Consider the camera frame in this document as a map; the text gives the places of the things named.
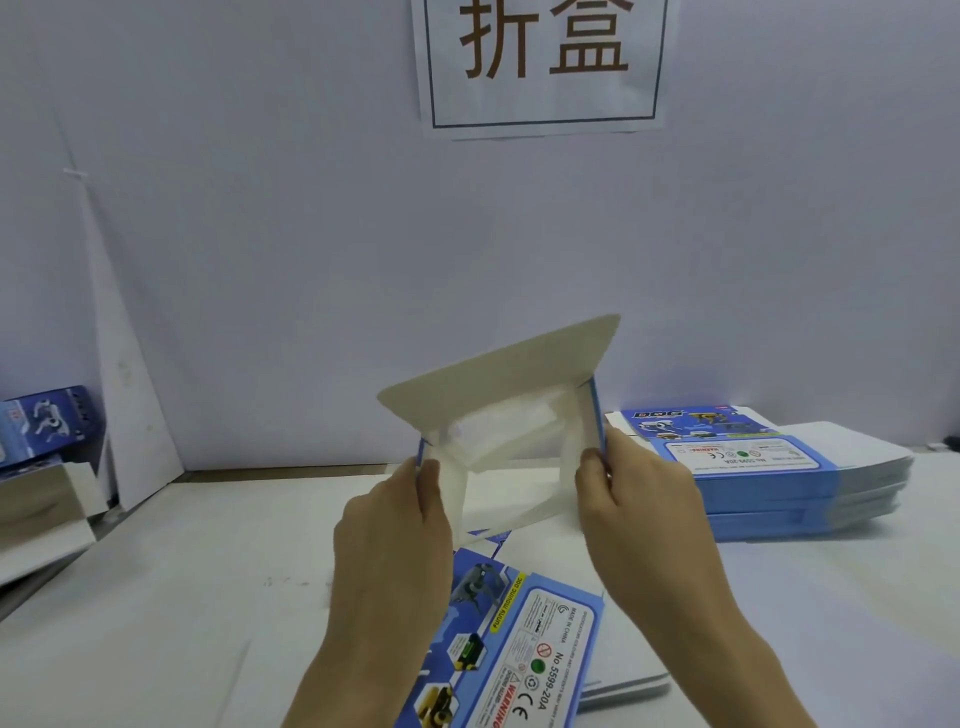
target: blue box on shelf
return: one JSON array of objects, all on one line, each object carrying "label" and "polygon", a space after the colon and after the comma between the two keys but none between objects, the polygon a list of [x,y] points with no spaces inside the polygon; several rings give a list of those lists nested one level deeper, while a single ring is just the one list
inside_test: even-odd
[{"label": "blue box on shelf", "polygon": [[99,430],[85,387],[0,402],[0,470],[85,442]]}]

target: sign border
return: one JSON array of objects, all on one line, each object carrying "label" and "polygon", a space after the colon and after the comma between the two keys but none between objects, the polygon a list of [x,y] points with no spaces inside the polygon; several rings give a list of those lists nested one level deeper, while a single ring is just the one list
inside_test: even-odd
[{"label": "sign border", "polygon": [[650,116],[601,116],[593,119],[553,119],[548,121],[493,121],[485,124],[437,124],[437,107],[433,98],[433,58],[430,51],[430,10],[423,0],[423,25],[426,30],[426,68],[430,79],[430,123],[436,129],[488,129],[490,127],[529,127],[551,124],[589,124],[605,121],[655,121],[660,98],[660,76],[663,71],[663,49],[666,45],[666,19],[670,0],[663,0],[663,21],[660,24],[660,58],[657,61],[657,85],[654,87],[654,112]]}]

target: warning label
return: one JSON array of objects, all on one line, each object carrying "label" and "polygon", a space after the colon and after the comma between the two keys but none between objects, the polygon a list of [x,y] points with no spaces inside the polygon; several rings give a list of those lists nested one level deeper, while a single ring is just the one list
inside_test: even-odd
[{"label": "warning label", "polygon": [[796,445],[775,437],[739,440],[735,443],[667,443],[666,448],[694,475],[812,471],[820,468],[820,463]]},{"label": "warning label", "polygon": [[468,726],[564,725],[595,619],[584,604],[530,590]]}]

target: stack of flat boxes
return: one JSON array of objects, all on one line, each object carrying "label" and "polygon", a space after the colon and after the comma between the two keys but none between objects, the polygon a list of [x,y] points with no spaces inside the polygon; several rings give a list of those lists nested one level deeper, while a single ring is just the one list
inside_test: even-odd
[{"label": "stack of flat boxes", "polygon": [[607,417],[693,471],[717,541],[812,536],[892,513],[913,463],[910,450],[841,425],[777,427],[743,406]]}]

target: finger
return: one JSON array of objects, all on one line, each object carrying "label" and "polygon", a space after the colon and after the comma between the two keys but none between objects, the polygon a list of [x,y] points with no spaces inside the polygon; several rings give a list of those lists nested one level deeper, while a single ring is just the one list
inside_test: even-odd
[{"label": "finger", "polygon": [[417,477],[417,499],[423,521],[436,517],[437,511],[444,512],[444,502],[440,497],[440,463],[436,460],[424,460]]},{"label": "finger", "polygon": [[607,435],[607,462],[610,471],[616,476],[618,470],[627,470],[635,466],[650,466],[663,462],[655,452],[643,445],[634,442],[629,435],[624,434],[616,427],[607,425],[604,430]]},{"label": "finger", "polygon": [[406,511],[419,510],[417,501],[417,459],[408,457],[383,483],[383,495]]},{"label": "finger", "polygon": [[584,450],[574,480],[581,515],[603,513],[616,505],[607,479],[607,465],[598,450]]}]

